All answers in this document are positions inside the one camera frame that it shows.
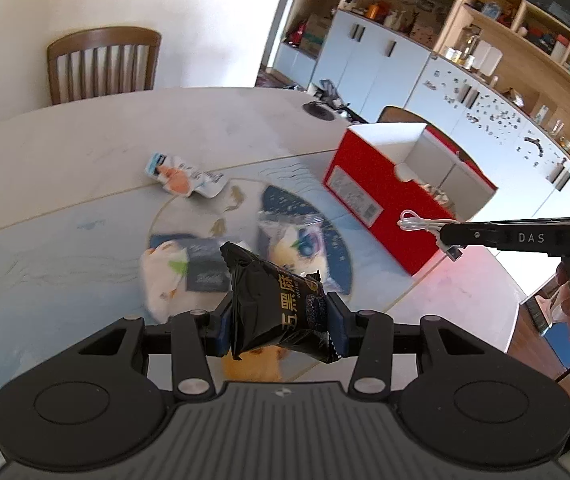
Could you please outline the black foil snack packet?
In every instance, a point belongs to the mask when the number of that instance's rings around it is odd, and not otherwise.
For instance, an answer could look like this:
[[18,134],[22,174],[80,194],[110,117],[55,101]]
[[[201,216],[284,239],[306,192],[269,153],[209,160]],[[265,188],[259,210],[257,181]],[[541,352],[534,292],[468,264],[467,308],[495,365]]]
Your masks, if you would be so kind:
[[323,363],[339,360],[328,335],[326,294],[318,273],[300,276],[250,250],[220,247],[231,274],[231,353],[278,346]]

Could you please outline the clear cream bun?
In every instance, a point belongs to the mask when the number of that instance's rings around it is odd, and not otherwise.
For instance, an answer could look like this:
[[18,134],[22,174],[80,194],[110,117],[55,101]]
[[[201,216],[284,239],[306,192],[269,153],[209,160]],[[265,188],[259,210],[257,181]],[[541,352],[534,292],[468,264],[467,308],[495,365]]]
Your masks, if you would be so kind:
[[258,226],[267,237],[265,254],[271,263],[294,274],[328,277],[328,262],[319,214],[279,214],[260,211]]

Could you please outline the silver foil snack packet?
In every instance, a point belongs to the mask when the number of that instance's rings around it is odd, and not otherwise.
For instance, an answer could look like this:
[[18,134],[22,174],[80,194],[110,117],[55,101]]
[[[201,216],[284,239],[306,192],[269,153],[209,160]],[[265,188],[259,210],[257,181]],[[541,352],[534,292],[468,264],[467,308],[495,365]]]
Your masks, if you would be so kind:
[[450,214],[454,214],[456,211],[456,206],[454,206],[453,200],[448,196],[448,194],[442,191],[440,188],[436,188],[431,184],[425,183],[421,185],[421,188],[442,208],[448,210]]

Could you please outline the white green tissue packet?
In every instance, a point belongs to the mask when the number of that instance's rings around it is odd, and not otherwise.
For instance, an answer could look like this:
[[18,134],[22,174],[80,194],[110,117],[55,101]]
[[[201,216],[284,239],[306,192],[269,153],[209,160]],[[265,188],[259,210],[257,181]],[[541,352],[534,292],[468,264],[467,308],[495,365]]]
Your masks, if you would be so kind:
[[214,238],[170,238],[140,257],[145,307],[158,323],[193,310],[213,310],[231,290]]

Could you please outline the red and white cardboard box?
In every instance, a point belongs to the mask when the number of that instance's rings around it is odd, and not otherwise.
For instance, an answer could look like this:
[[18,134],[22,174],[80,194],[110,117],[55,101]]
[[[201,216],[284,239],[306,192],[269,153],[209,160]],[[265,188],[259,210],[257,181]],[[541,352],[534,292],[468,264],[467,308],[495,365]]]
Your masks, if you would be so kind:
[[[450,214],[422,188],[446,192]],[[497,192],[450,138],[425,122],[377,122],[349,127],[324,177],[325,188],[383,245],[404,271],[414,275],[437,252],[436,238],[401,230],[402,213],[466,221]]]

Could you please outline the round blue patterned mat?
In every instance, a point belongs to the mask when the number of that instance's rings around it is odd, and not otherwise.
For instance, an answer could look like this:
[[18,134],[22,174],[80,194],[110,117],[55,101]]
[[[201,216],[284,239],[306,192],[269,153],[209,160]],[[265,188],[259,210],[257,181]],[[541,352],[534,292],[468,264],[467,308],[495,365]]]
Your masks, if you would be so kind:
[[347,245],[317,207],[278,186],[234,179],[215,197],[174,197],[140,256],[140,281],[158,323],[230,299],[227,380],[280,382],[289,356],[340,359],[326,296],[351,292]]

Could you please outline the brown wooden chair by box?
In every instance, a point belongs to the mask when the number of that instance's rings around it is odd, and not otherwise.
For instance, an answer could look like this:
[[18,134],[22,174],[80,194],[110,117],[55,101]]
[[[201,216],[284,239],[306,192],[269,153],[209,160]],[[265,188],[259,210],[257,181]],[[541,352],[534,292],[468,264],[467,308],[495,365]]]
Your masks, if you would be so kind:
[[425,122],[426,125],[430,125],[428,119],[419,116],[410,110],[405,110],[398,106],[386,106],[378,117],[378,122]]

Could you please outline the white orange snack wrapper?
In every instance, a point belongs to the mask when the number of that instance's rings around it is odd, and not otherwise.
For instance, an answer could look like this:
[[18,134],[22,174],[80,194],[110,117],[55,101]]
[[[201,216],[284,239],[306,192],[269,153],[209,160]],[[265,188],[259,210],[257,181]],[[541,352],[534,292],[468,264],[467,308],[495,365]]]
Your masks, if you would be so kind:
[[177,155],[166,153],[152,154],[145,174],[160,183],[166,192],[183,197],[196,193],[215,198],[227,185],[225,174],[201,170]]

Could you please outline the grey phone stand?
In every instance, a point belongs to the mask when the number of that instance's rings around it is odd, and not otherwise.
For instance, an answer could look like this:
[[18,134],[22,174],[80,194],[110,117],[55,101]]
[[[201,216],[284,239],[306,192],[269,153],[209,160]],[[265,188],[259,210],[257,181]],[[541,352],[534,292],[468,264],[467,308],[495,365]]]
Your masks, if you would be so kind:
[[331,122],[336,115],[350,114],[350,108],[338,94],[335,84],[329,79],[321,79],[314,92],[314,99],[302,105],[302,109],[314,118]]

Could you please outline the wooden shelf unit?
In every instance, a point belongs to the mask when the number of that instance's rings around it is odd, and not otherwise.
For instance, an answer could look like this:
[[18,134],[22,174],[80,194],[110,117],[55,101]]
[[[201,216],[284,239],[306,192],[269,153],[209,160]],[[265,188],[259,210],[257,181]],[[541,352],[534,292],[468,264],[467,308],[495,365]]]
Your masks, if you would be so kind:
[[570,0],[327,0],[323,41],[339,11],[467,70],[570,154]]

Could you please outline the brown wooden chair far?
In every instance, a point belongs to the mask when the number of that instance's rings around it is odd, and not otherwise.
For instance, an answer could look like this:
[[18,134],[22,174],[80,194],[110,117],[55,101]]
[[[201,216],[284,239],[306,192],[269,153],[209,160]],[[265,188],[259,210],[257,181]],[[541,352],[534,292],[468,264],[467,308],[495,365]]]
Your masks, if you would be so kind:
[[138,26],[72,32],[46,50],[54,105],[154,88],[161,35]]

